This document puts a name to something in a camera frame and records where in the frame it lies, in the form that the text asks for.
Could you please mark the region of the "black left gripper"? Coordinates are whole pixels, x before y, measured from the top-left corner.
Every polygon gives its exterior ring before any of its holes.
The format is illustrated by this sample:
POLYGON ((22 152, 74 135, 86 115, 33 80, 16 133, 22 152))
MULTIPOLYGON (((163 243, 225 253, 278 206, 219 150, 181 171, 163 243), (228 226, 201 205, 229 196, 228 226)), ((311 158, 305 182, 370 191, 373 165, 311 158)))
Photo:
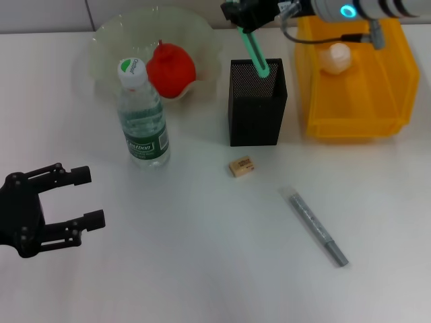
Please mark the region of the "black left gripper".
MULTIPOLYGON (((8 175, 1 187, 1 245, 15 248, 22 258, 40 252, 38 234, 44 225, 38 192, 92 181, 90 168, 82 166, 69 172, 62 164, 53 164, 28 173, 8 175)), ((42 229, 42 251, 81 245, 81 233, 105 227, 103 210, 82 217, 45 225, 42 229)))

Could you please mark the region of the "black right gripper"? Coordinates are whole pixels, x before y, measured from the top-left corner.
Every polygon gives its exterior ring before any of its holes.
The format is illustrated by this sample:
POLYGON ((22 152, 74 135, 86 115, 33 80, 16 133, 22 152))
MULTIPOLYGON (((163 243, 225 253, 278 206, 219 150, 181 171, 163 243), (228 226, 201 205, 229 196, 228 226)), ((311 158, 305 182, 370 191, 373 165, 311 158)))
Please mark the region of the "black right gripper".
POLYGON ((248 9, 250 9, 254 21, 243 23, 241 28, 243 33, 251 34, 279 15, 278 3, 278 0, 224 1, 221 4, 221 10, 226 20, 243 20, 248 17, 248 9))

